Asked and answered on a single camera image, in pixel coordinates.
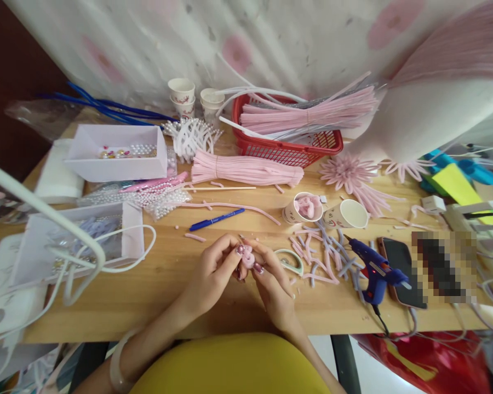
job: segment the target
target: open box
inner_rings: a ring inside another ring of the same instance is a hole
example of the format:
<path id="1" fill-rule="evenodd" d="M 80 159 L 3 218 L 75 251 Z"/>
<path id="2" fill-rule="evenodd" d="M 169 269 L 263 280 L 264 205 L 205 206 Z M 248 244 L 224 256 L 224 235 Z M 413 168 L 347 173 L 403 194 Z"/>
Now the open box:
<path id="1" fill-rule="evenodd" d="M 72 222 L 82 221 L 91 217 L 122 215 L 122 228 L 142 225 L 142 210 L 129 202 L 95 205 L 59 211 Z M 37 213 L 29 217 L 26 231 L 13 266 L 9 289 L 25 288 L 40 284 L 55 283 L 58 274 L 53 272 L 57 257 L 46 249 L 54 245 L 48 234 L 62 229 L 46 215 Z M 106 261 L 105 267 L 114 268 L 133 263 L 144 254 L 144 230 L 135 228 L 122 232 L 121 256 Z M 91 268 L 80 268 L 75 271 L 75 277 L 86 276 Z"/>
<path id="2" fill-rule="evenodd" d="M 153 158 L 101 159 L 104 146 L 157 145 Z M 80 125 L 64 163 L 88 182 L 165 178 L 167 147 L 158 126 Z"/>

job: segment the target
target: bracelet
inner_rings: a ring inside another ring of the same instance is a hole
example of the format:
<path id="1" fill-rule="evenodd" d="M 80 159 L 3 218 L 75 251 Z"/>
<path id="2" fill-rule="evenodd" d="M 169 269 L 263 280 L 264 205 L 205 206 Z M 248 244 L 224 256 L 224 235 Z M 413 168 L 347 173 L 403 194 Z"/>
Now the bracelet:
<path id="1" fill-rule="evenodd" d="M 138 329 L 130 330 L 117 344 L 115 347 L 115 352 L 111 356 L 110 360 L 110 381 L 111 385 L 119 394 L 128 394 L 130 390 L 133 388 L 135 383 L 128 382 L 124 380 L 121 373 L 121 353 L 122 348 L 128 342 L 128 340 L 133 337 Z"/>

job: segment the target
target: blue pen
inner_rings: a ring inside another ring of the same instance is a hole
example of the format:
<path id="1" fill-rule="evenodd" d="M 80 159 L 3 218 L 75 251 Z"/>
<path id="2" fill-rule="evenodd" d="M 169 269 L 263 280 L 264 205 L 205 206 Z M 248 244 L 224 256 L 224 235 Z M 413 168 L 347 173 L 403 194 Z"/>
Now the blue pen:
<path id="1" fill-rule="evenodd" d="M 220 216 L 220 217 L 216 217 L 214 219 L 209 219 L 209 220 L 205 220 L 205 221 L 202 221 L 202 222 L 193 224 L 190 227 L 190 231 L 195 231 L 195 230 L 202 229 L 203 227 L 210 226 L 211 224 L 220 222 L 223 219 L 226 219 L 226 218 L 235 216 L 235 215 L 237 215 L 237 214 L 239 214 L 241 212 L 244 212 L 244 211 L 245 211 L 245 208 L 241 208 L 241 209 L 238 209 L 237 211 L 233 211 L 233 212 L 227 213 L 226 215 L 223 215 L 223 216 Z"/>

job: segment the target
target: dark wall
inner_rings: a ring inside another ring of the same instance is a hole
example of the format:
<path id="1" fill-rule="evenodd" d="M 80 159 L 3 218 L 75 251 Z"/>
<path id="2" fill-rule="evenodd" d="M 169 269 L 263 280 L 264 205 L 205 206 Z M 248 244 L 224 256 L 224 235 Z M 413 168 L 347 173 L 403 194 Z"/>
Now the dark wall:
<path id="1" fill-rule="evenodd" d="M 48 151 L 50 144 L 34 130 L 4 114 L 13 100 L 37 94 L 71 94 L 67 78 L 22 23 L 0 0 L 0 167 L 24 179 Z"/>

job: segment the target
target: floor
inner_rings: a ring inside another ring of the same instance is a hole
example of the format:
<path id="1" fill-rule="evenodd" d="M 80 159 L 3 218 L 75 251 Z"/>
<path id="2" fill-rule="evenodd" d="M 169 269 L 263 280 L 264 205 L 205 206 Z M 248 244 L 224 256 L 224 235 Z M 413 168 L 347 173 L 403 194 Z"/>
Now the floor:
<path id="1" fill-rule="evenodd" d="M 334 359 L 330 337 L 328 335 L 318 335 L 310 336 L 309 338 L 323 362 L 337 378 L 336 360 Z M 351 344 L 358 368 L 362 394 L 374 394 L 377 392 L 386 392 L 387 394 L 423 394 L 423 391 L 407 383 L 379 361 L 372 358 L 353 338 L 351 338 Z"/>

